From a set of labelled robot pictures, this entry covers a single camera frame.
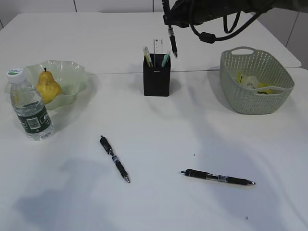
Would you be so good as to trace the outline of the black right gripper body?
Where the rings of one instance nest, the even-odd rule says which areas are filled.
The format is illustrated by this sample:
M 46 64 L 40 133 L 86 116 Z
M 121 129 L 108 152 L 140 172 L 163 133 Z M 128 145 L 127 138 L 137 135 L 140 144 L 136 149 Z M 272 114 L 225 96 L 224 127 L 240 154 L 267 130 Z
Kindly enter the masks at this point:
M 164 24 L 167 26 L 188 27 L 201 25 L 215 19 L 216 0 L 177 0 L 170 7 L 164 1 Z

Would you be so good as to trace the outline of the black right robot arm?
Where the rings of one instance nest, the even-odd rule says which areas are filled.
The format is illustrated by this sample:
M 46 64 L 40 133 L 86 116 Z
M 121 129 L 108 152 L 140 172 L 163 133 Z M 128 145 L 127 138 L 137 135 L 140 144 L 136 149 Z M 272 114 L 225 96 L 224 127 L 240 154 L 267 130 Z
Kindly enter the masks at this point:
M 172 7 L 162 1 L 165 25 L 186 28 L 190 24 L 201 25 L 237 12 L 266 13 L 279 8 L 307 13 L 306 0 L 177 0 Z

